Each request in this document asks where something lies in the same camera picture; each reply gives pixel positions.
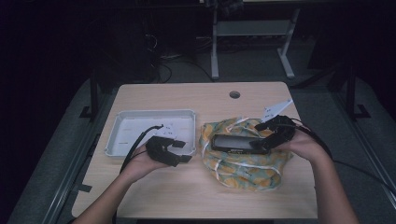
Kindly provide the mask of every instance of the gray carpet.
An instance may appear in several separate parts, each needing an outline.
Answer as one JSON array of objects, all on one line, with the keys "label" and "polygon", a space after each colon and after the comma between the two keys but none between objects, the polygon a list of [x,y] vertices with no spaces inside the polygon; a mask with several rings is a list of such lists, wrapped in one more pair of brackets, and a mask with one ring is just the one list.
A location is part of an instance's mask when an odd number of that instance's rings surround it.
[{"label": "gray carpet", "polygon": [[[260,49],[247,49],[233,54],[219,55],[219,82],[232,81],[284,81],[288,85],[299,83],[317,71],[307,70],[310,52],[314,42],[294,41],[288,53],[291,66],[296,74],[295,79],[287,79],[276,48],[271,45]],[[172,69],[169,82],[209,82],[210,58],[208,53],[196,55],[195,59],[180,58],[166,63]],[[160,69],[162,79],[170,75],[165,67]],[[383,162],[392,179],[396,179],[394,162],[396,123],[378,103],[371,88],[361,80],[357,82],[357,104],[363,104],[371,114],[370,119],[359,119],[352,122],[348,119],[342,102],[345,93],[328,92],[325,88],[328,77],[323,78],[304,90],[291,90],[301,119],[309,124],[329,145],[333,156],[354,166],[373,172],[373,166],[363,150],[354,125],[363,130],[369,143],[375,149],[378,158]],[[77,191],[72,185],[70,191],[61,201],[59,216],[52,217],[48,210],[53,199],[59,195],[57,190],[64,184],[64,174],[73,162],[78,150],[89,151],[97,134],[100,134],[111,103],[117,90],[111,94],[100,95],[100,113],[96,120],[79,118],[82,108],[90,103],[89,82],[77,92],[64,114],[48,144],[46,152],[37,165],[32,178],[14,209],[9,223],[66,223],[71,216],[71,208]],[[82,161],[75,183],[81,183],[90,158]],[[384,189],[373,179],[362,175],[343,165],[336,165],[337,171],[346,189],[361,223],[396,223],[396,210]],[[134,220],[120,218],[119,223],[134,223]],[[317,223],[315,220],[276,220],[281,223]]]}]

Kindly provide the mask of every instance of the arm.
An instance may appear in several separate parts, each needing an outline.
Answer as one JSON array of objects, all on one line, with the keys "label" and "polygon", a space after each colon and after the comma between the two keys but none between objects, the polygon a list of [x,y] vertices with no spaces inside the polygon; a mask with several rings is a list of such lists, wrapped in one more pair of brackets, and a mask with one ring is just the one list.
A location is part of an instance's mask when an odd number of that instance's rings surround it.
[{"label": "arm", "polygon": [[153,161],[146,152],[137,155],[143,151],[146,151],[145,146],[134,151],[133,155],[136,155],[136,157],[129,162],[122,173],[116,177],[102,195],[73,223],[111,223],[111,218],[117,211],[129,187],[151,171],[167,166]]},{"label": "arm", "polygon": [[290,150],[311,163],[316,185],[319,223],[359,223],[331,158],[310,136],[297,130],[291,141],[276,149]]}]

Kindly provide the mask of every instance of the hole in table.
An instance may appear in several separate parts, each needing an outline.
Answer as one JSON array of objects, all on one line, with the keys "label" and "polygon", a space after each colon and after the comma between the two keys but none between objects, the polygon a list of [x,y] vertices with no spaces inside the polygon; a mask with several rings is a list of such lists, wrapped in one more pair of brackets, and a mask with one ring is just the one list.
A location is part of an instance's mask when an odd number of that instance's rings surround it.
[{"label": "hole in table", "polygon": [[230,91],[230,97],[233,99],[238,99],[241,96],[241,93],[239,91]]}]

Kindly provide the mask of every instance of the table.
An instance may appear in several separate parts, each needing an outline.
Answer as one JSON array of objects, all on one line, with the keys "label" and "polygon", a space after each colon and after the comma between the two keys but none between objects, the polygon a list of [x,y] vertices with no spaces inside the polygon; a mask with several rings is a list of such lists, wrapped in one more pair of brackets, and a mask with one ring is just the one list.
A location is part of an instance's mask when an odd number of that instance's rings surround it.
[{"label": "table", "polygon": [[[286,76],[288,78],[294,78],[293,70],[290,66],[288,57],[286,55],[291,38],[294,33],[298,15],[300,13],[299,8],[295,8],[291,18],[286,20],[275,20],[275,21],[218,21],[218,4],[214,1],[215,8],[213,10],[213,32],[212,32],[212,52],[211,52],[211,74],[213,79],[219,78],[219,63],[217,54],[217,37],[218,36],[230,36],[230,35],[284,35],[285,43],[281,48],[277,49],[277,53],[280,61],[282,62]],[[285,0],[246,0],[244,3],[274,3],[274,2],[286,2]]]},{"label": "table", "polygon": [[[240,97],[230,97],[238,91]],[[236,116],[261,118],[263,108],[291,98],[282,82],[134,84],[121,86],[94,151],[72,209],[85,210],[118,175],[122,159],[112,159],[104,149],[117,113],[122,110],[192,109],[196,113],[196,141],[201,127],[210,121]],[[284,115],[299,118],[294,104]],[[308,161],[294,156],[285,166],[278,189],[248,191],[221,185],[201,161],[200,148],[189,163],[150,173],[134,183],[119,210],[132,218],[317,218],[314,178]]]}]

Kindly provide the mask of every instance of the patterned cloth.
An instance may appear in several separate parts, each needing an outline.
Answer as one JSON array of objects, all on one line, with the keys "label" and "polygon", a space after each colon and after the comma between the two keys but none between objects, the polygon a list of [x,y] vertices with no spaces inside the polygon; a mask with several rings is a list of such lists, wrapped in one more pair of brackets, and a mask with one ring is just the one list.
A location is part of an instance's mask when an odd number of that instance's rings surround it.
[{"label": "patterned cloth", "polygon": [[236,189],[274,189],[280,185],[283,167],[292,157],[287,151],[267,155],[240,155],[212,150],[210,140],[215,133],[266,137],[271,131],[257,132],[259,119],[233,118],[206,123],[202,127],[199,146],[204,165],[221,184]]}]

